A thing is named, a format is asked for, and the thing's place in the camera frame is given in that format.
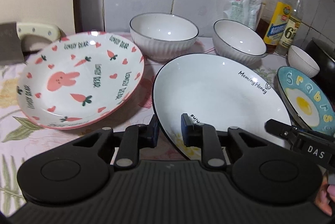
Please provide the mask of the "right human hand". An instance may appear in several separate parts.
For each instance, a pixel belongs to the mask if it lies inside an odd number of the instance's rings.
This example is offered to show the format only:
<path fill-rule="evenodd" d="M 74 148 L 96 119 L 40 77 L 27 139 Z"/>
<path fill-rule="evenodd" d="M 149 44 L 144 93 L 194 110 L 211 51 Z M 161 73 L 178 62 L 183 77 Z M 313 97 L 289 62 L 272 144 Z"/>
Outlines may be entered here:
<path fill-rule="evenodd" d="M 334 185 L 328 183 L 328 178 L 323 177 L 321 187 L 316 195 L 314 204 L 328 216 L 332 216 L 333 209 L 330 202 L 334 202 Z"/>

